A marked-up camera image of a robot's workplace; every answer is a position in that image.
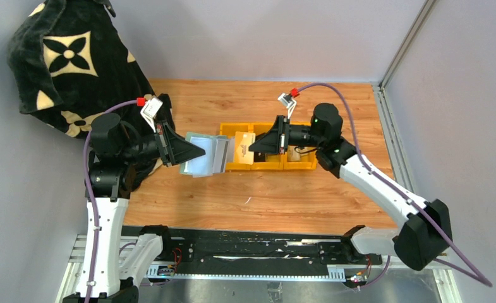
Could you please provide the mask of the gold credit card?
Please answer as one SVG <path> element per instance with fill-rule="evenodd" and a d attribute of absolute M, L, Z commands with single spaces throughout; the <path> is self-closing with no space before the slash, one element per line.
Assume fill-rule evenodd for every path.
<path fill-rule="evenodd" d="M 254 153 L 249 147 L 255 142 L 255 133 L 237 131 L 234 136 L 233 163 L 252 165 Z"/>

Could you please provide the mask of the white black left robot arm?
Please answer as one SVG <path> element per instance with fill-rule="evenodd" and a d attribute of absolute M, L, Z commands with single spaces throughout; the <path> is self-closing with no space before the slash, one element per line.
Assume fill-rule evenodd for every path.
<path fill-rule="evenodd" d="M 84 155 L 88 229 L 83 268 L 75 292 L 63 302 L 138 302 L 139 288 L 156 259 L 173 252 L 165 225 L 144 226 L 133 250 L 120 260 L 123 221 L 136 177 L 135 167 L 147 160 L 178 165 L 205 155 L 166 121 L 140 136 L 116 113 L 92 123 Z"/>

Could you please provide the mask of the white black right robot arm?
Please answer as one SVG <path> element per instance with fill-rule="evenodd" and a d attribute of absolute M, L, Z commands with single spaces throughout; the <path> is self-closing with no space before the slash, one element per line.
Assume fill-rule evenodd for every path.
<path fill-rule="evenodd" d="M 346 236 L 351 254 L 397 256 L 407 267 L 422 270 L 449 247 L 448 206 L 439 199 L 427 201 L 382 173 L 342 136 L 342 124 L 335 105 L 318 104 L 309 126 L 294 125 L 286 116 L 277 116 L 271 129 L 249 150 L 278 154 L 290 145 L 314 148 L 324 170 L 367 195 L 397 225 L 395 229 L 353 228 Z"/>

